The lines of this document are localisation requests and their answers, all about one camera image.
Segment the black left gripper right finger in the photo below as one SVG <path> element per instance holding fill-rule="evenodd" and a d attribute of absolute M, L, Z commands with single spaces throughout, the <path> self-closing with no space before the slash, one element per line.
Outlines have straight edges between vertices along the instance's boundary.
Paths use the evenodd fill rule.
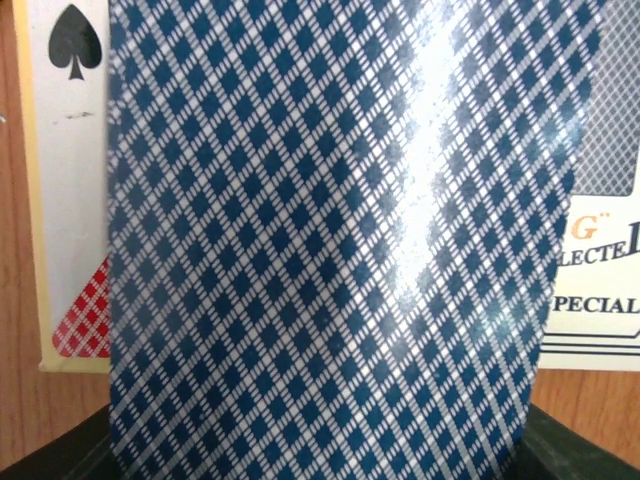
<path fill-rule="evenodd" d="M 535 405 L 517 444 L 510 479 L 638 479 L 639 469 L 591 443 Z"/>

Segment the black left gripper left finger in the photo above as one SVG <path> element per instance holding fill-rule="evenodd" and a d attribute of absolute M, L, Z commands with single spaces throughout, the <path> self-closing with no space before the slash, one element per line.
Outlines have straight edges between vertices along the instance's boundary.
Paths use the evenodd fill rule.
<path fill-rule="evenodd" d="M 2 479 L 119 479 L 111 451 L 109 407 L 1 471 Z"/>

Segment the blue backed card deck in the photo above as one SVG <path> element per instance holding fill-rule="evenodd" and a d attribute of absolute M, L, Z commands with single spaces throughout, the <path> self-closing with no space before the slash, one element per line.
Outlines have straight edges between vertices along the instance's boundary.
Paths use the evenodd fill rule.
<path fill-rule="evenodd" d="M 113 1 L 125 479 L 515 473 L 601 1 Z"/>

